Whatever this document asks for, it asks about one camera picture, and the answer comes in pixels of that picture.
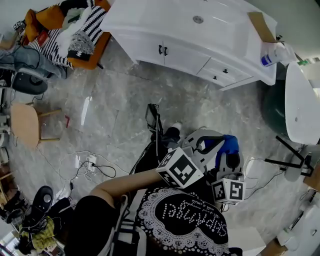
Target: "sneaker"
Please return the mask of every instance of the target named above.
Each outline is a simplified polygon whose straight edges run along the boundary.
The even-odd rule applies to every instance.
[[[179,132],[180,132],[181,128],[182,128],[182,123],[176,122],[171,127],[177,128],[179,130]]]

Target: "white towel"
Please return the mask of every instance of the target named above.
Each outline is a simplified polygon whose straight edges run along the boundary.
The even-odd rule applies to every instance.
[[[67,57],[68,48],[71,44],[73,34],[80,30],[81,27],[85,24],[85,22],[91,14],[91,11],[91,7],[87,7],[83,11],[80,19],[76,23],[71,24],[66,30],[62,31],[56,38],[56,43],[58,45],[58,53],[61,57]]]

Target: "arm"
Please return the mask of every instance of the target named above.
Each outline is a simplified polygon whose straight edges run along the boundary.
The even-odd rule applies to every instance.
[[[155,169],[144,172],[127,175],[119,178],[113,178],[97,185],[90,193],[104,199],[110,206],[115,207],[114,199],[121,197],[123,194],[140,190],[148,185],[162,181],[161,176]]]
[[[19,32],[17,30],[10,40],[8,40],[8,41],[7,40],[2,40],[0,42],[0,49],[10,50],[15,45],[15,42],[16,42],[16,39],[17,39],[18,35],[19,35]]]

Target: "white cable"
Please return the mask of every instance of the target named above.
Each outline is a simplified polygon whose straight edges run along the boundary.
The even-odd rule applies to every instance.
[[[160,165],[159,161],[159,155],[158,155],[158,120],[159,120],[159,115],[156,115],[156,133],[155,133],[155,154],[156,154],[156,159],[158,161],[158,164]]]
[[[63,183],[63,188],[62,188],[61,192],[65,189],[67,182],[70,182],[71,180],[73,180],[73,179],[75,179],[75,178],[77,178],[77,177],[79,177],[79,176],[84,176],[87,181],[93,182],[93,183],[95,183],[95,184],[99,184],[98,182],[95,182],[95,181],[88,175],[88,173],[90,173],[90,171],[88,171],[88,169],[87,169],[88,166],[84,166],[83,163],[81,163],[82,166],[81,166],[80,168],[85,168],[85,169],[86,169],[86,172],[78,172],[75,176],[73,176],[73,177],[71,177],[71,178],[64,178],[64,177],[62,177],[62,175],[60,174],[60,169],[61,169],[63,160],[66,159],[66,157],[72,156],[72,155],[74,155],[74,154],[80,154],[80,153],[85,153],[85,152],[86,152],[86,153],[90,153],[90,154],[92,154],[92,155],[94,155],[94,156],[99,156],[99,157],[103,158],[105,161],[107,161],[109,164],[114,165],[114,166],[116,166],[119,170],[121,170],[122,172],[125,172],[125,171],[124,171],[123,169],[121,169],[117,164],[115,164],[115,163],[110,162],[109,160],[107,160],[103,155],[97,154],[97,153],[92,153],[92,152],[90,152],[90,151],[88,151],[88,150],[75,151],[75,152],[73,152],[73,153],[68,153],[64,158],[61,159],[60,165],[59,165],[59,168],[58,168],[58,171],[56,171],[56,169],[55,169],[55,168],[52,166],[52,164],[48,161],[48,159],[46,158],[46,156],[45,156],[44,154],[42,154],[42,152],[40,151],[40,149],[39,149],[38,147],[36,147],[36,149],[39,151],[39,153],[40,153],[40,154],[43,156],[43,158],[46,160],[46,162],[48,163],[48,165],[50,165],[50,167],[52,168],[52,170],[53,170],[56,174],[59,175],[59,179],[60,179],[61,183]]]
[[[263,159],[261,159],[261,158],[253,158],[253,159],[250,159],[250,160],[246,163],[246,165],[245,165],[245,169],[244,169],[245,178],[252,179],[252,180],[257,180],[257,183],[255,184],[254,187],[247,187],[246,189],[248,189],[248,190],[252,190],[252,189],[256,188],[256,187],[258,186],[259,182],[260,182],[260,180],[259,180],[258,178],[253,178],[253,177],[247,176],[247,167],[248,167],[248,164],[249,164],[251,161],[254,161],[254,160],[260,160],[260,161],[263,161],[264,163],[270,164],[270,165],[272,165],[272,166],[277,166],[277,167],[278,167],[278,168],[277,168],[277,173],[280,173],[279,165],[276,164],[276,163],[266,162],[265,160],[263,160]]]

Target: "marble floor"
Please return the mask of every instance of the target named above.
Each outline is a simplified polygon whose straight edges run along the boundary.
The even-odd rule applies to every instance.
[[[11,135],[10,166],[27,198],[32,199],[43,185],[52,187],[55,194],[61,190],[64,179],[72,178],[77,172],[75,151],[102,155],[113,163],[110,165],[116,169],[117,176],[130,172],[149,143],[145,121],[148,103],[159,104],[164,128],[179,121],[183,124],[183,135],[206,126],[236,136],[246,162],[251,157],[281,160],[288,155],[261,116],[266,85],[251,83],[222,92],[213,83],[173,69],[145,62],[134,65],[114,39],[108,43],[100,63],[104,69],[78,68],[70,70],[66,80],[53,79],[43,99],[34,100],[41,112],[62,109],[61,113],[44,119],[42,125],[43,138],[59,137],[60,141],[41,143],[37,149],[30,150],[19,138],[16,143]],[[33,99],[8,90],[6,100],[10,98],[14,103]],[[88,108],[83,120],[85,100]],[[70,118],[68,128],[65,116]],[[85,161],[89,153],[78,155]],[[109,164],[104,158],[98,156],[97,164]],[[110,168],[104,171],[114,175]],[[263,187],[278,171],[276,165],[251,161],[247,175],[259,182],[247,180],[246,196]],[[103,179],[101,174],[90,178],[79,176],[73,181],[72,198],[79,200],[86,196]],[[306,190],[301,179],[292,183],[281,174],[224,213],[228,228],[256,227],[268,243],[298,216],[299,198]]]

